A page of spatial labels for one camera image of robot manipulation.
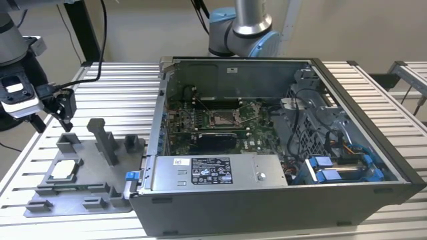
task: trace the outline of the motherboard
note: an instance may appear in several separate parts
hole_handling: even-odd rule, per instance
[[[170,153],[284,155],[262,100],[174,101],[167,107]]]

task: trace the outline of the black cable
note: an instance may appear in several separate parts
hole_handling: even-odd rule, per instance
[[[408,87],[408,89],[407,89],[407,91],[406,91],[406,94],[404,94],[404,96],[403,96],[403,99],[402,99],[400,104],[403,104],[403,102],[406,101],[411,89],[412,89],[412,86]]]
[[[16,152],[20,152],[20,153],[23,152],[22,150],[19,150],[19,149],[16,149],[16,148],[4,145],[1,142],[0,142],[0,146],[4,147],[4,148],[7,148],[7,149],[15,150]]]
[[[80,65],[82,65],[82,58],[80,58],[79,53],[78,53],[78,50],[76,50],[76,46],[75,46],[75,42],[74,42],[74,37],[72,37],[72,32],[70,31],[70,28],[68,28],[68,26],[67,26],[67,23],[66,23],[66,20],[64,20],[64,16],[63,16],[63,12],[62,12],[60,6],[56,5],[56,8],[58,8],[58,12],[59,12],[59,15],[60,15],[62,22],[64,23],[64,26],[66,26],[66,29],[67,29],[67,32],[68,32],[72,49],[74,49],[75,55],[76,55],[78,58],[79,58],[79,62],[80,62]]]
[[[418,105],[418,106],[416,106],[415,112],[414,112],[414,114],[412,114],[414,116],[416,116],[416,114],[419,113],[420,107],[422,107],[422,105]]]
[[[106,43],[107,43],[107,29],[108,29],[108,25],[107,25],[107,23],[108,23],[108,21],[107,21],[107,8],[106,8],[104,0],[100,0],[100,5],[102,5],[102,11],[103,11],[103,17],[104,17],[104,34],[103,34],[102,50],[100,50],[100,56],[99,56],[99,64],[98,64],[98,75],[96,75],[96,78],[68,82],[68,83],[66,83],[66,84],[63,84],[63,85],[59,85],[59,86],[56,87],[56,90],[60,90],[60,89],[67,88],[67,87],[70,87],[70,86],[72,86],[72,85],[76,85],[76,84],[96,82],[96,81],[100,79],[100,77],[102,77],[103,61],[104,61],[104,52],[106,52]]]
[[[206,18],[210,19],[211,18],[211,14],[210,14],[206,2],[203,0],[199,0],[199,3],[200,3],[202,10],[204,12]]]
[[[296,160],[300,160],[300,156],[299,154],[296,153],[292,153],[291,151],[291,141],[294,139],[294,136],[295,136],[295,133],[296,133],[296,128],[298,128],[298,125],[299,125],[299,120],[300,120],[300,108],[299,108],[299,103],[296,101],[298,99],[298,94],[300,93],[300,91],[314,91],[319,94],[319,91],[315,90],[315,89],[311,89],[311,88],[302,88],[300,90],[296,91],[296,93],[294,94],[294,102],[295,102],[295,120],[294,120],[294,126],[292,126],[292,133],[291,133],[291,136],[288,137],[288,140],[287,140],[287,143],[286,143],[286,149],[288,151],[288,153],[291,154],[291,156],[296,159]]]
[[[195,0],[191,0],[191,4],[192,4],[194,10],[195,10],[195,14],[198,15],[198,18],[199,18],[199,21],[200,21],[203,30],[206,31],[207,35],[210,35],[210,31],[208,31],[208,28],[207,28],[207,25],[206,25],[206,21],[204,21],[204,19],[203,19],[200,10],[198,9]]]
[[[20,26],[22,26],[23,23],[24,23],[24,20],[26,20],[26,17],[27,17],[27,12],[28,12],[28,9],[24,10],[24,12],[22,13],[20,20],[19,20],[19,23],[18,23],[18,25],[16,25],[18,28],[20,28]]]

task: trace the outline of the warning label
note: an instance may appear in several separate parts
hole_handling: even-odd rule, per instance
[[[191,159],[192,184],[232,184],[234,174],[228,157]]]

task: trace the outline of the aluminum extrusion table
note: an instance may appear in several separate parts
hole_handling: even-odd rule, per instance
[[[427,129],[382,89],[359,66],[324,62],[366,114],[403,157],[427,181]],[[83,67],[74,80],[91,79],[98,64]],[[91,118],[106,119],[106,130],[116,138],[138,134],[150,139],[159,90],[156,63],[103,64],[98,82],[78,86],[78,111],[72,123],[80,139],[95,139],[87,130]],[[139,239],[146,235],[135,212],[26,218],[26,203],[58,153],[56,141],[64,132],[48,116],[47,130],[35,134],[0,183],[0,238],[13,239]],[[406,240],[427,239],[427,188],[404,204],[383,207],[359,226],[280,232],[196,236],[195,240],[322,239]]]

